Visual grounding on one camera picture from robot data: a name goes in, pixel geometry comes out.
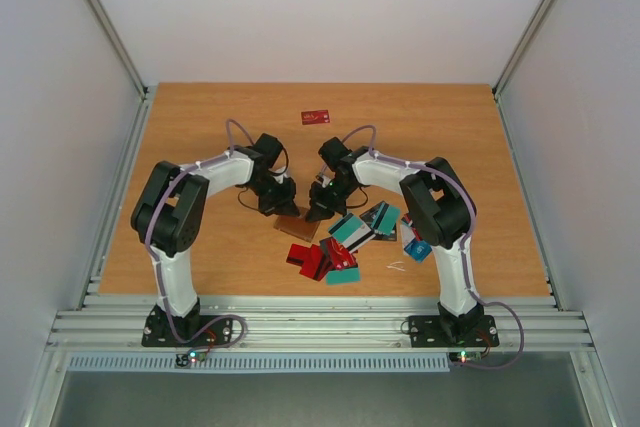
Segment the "brown leather card holder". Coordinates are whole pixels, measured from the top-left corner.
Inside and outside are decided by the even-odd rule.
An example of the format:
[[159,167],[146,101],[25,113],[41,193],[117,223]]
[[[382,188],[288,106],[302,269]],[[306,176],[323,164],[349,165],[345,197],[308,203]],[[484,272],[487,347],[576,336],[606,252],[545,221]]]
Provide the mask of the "brown leather card holder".
[[319,222],[307,222],[304,216],[279,216],[274,223],[276,230],[305,242],[313,241],[319,226]]

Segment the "teal card bottom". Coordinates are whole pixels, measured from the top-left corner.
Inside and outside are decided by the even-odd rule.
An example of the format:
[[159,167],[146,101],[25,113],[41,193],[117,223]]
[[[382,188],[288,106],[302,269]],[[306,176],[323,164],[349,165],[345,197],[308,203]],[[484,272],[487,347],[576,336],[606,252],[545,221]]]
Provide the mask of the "teal card bottom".
[[336,241],[345,243],[349,237],[351,237],[356,231],[358,231],[364,223],[362,220],[355,216],[353,213],[348,213],[340,220],[334,223],[329,229],[328,233]]

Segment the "teal card with stripe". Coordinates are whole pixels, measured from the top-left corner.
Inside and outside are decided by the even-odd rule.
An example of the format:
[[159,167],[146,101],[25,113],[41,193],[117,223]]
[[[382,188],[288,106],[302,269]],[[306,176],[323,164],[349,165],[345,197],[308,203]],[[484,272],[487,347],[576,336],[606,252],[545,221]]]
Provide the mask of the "teal card with stripe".
[[382,202],[372,221],[371,228],[380,235],[390,235],[401,215],[401,210],[389,203]]

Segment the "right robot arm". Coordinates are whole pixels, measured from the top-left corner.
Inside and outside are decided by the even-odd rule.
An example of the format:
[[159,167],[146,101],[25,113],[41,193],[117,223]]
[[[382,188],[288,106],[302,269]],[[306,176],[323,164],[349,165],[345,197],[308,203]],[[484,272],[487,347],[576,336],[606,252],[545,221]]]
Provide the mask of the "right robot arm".
[[319,156],[333,176],[322,175],[312,183],[305,220],[345,215],[348,197],[360,187],[402,195],[413,227],[436,261],[442,334],[451,343],[467,341],[484,315],[468,254],[476,208],[448,161],[412,162],[366,146],[351,150],[336,137],[320,147]]

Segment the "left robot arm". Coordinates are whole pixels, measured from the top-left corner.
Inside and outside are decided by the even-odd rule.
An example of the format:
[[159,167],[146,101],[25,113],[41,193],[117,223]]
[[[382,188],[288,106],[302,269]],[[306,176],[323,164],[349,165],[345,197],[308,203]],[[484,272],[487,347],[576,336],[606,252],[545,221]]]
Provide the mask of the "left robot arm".
[[285,153],[277,138],[263,133],[251,145],[231,145],[211,159],[183,166],[162,161],[153,168],[131,215],[131,227],[149,253],[158,289],[145,322],[144,343],[189,345],[204,333],[190,249],[210,197],[231,187],[246,188],[257,196],[260,214],[300,215],[288,168],[274,167]]

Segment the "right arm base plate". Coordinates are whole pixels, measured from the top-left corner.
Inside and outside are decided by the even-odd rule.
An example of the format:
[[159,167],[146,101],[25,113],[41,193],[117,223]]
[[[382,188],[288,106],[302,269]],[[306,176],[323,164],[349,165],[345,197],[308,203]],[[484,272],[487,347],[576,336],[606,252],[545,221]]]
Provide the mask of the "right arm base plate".
[[500,339],[495,319],[483,315],[463,330],[448,325],[439,315],[414,315],[407,318],[408,336],[413,348],[498,347]]

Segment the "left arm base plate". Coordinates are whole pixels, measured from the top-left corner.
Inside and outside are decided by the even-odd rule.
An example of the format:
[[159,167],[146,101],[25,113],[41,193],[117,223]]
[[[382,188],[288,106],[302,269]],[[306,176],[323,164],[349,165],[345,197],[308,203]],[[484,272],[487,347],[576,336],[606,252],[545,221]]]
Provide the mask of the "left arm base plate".
[[153,311],[145,321],[141,345],[153,348],[204,348],[229,343],[233,334],[233,321],[230,319],[224,319],[210,325],[206,331],[195,337],[195,334],[213,319],[213,316],[196,316],[187,320],[175,318],[174,326],[179,337],[189,340],[187,343],[182,343],[174,336],[165,313],[161,310]]

